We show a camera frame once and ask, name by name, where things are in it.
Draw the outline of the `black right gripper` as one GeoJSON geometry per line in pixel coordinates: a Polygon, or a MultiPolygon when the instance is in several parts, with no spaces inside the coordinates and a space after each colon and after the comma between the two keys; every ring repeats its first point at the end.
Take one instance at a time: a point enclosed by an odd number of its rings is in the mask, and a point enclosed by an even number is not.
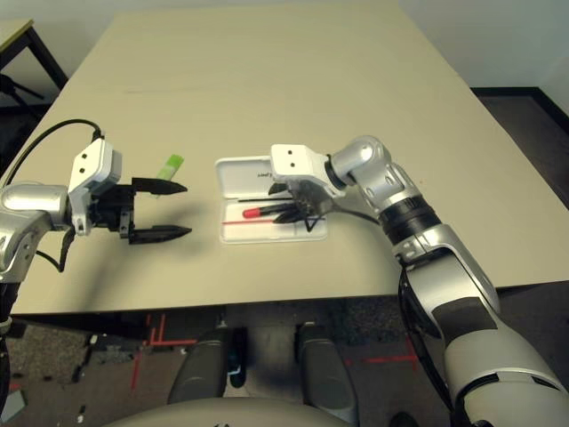
{"type": "Polygon", "coordinates": [[[309,217],[317,217],[332,209],[332,198],[327,191],[312,181],[293,181],[289,183],[273,183],[268,195],[276,195],[289,190],[293,196],[295,207],[280,213],[274,223],[304,222],[309,217]]]}

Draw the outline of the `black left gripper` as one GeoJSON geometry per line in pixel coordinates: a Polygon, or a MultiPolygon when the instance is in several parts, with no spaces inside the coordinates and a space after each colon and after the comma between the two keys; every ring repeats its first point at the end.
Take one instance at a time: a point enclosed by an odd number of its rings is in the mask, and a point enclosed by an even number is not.
{"type": "Polygon", "coordinates": [[[150,229],[134,228],[134,197],[136,192],[172,195],[188,188],[158,178],[132,178],[131,184],[118,184],[93,199],[89,219],[94,228],[103,228],[127,239],[130,245],[163,243],[188,235],[192,229],[177,225],[156,225],[150,229]]]}

